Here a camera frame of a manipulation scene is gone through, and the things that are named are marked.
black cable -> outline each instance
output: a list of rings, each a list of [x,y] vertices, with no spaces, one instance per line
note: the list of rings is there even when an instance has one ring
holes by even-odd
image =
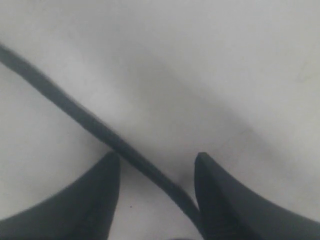
[[[173,183],[149,160],[99,121],[92,113],[72,101],[71,98],[55,85],[40,70],[18,56],[12,50],[0,44],[0,62],[7,68],[20,75],[36,90],[53,102],[62,111],[73,118],[84,129],[103,143],[113,148],[137,170],[161,188],[193,222],[204,236],[200,212],[188,194],[177,184]]]

white floor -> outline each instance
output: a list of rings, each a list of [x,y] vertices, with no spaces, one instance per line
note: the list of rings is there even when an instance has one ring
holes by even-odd
[[[206,151],[265,198],[320,221],[320,2],[0,4],[0,42],[191,195],[195,156]],[[0,121],[1,218],[108,151],[3,66]],[[110,239],[200,239],[160,190],[124,172]]]

